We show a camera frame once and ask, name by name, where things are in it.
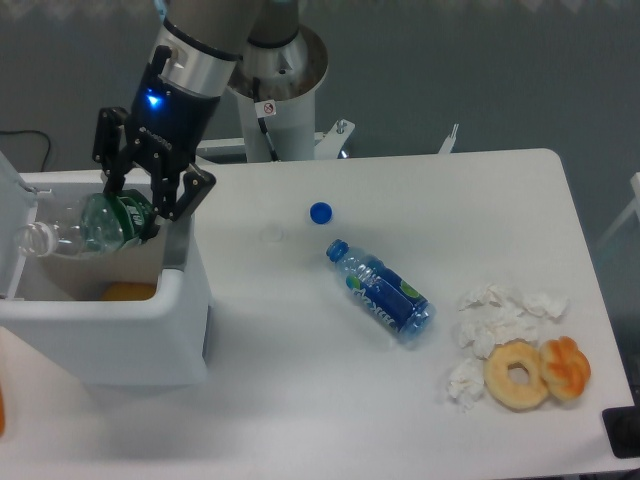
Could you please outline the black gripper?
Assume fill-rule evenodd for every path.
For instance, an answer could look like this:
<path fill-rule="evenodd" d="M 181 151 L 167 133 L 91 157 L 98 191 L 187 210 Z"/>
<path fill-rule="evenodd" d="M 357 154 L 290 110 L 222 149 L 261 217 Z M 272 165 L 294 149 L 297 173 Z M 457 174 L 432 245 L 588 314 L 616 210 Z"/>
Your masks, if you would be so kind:
<path fill-rule="evenodd" d="M 157 46 L 130 114 L 123 107 L 102 108 L 95 129 L 92 158 L 104 174 L 105 193 L 123 190 L 134 163 L 153 179 L 153 208 L 143 239 L 154 238 L 164 220 L 191 216 L 217 182 L 192 162 L 220 99 L 162 79 L 171 54 L 170 47 Z"/>

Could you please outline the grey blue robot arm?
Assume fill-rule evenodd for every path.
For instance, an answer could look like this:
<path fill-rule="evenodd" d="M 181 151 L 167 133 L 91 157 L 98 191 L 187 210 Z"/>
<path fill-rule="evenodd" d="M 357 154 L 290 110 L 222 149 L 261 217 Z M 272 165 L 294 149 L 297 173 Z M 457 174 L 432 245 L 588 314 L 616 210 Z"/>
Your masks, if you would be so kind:
<path fill-rule="evenodd" d="M 104 191 L 122 191 L 138 166 L 150 176 L 151 222 L 191 215 L 215 184 L 195 164 L 196 150 L 232 73 L 249 45 L 282 47 L 299 31 L 295 1 L 171 1 L 131 107 L 98 113 L 92 157 Z"/>

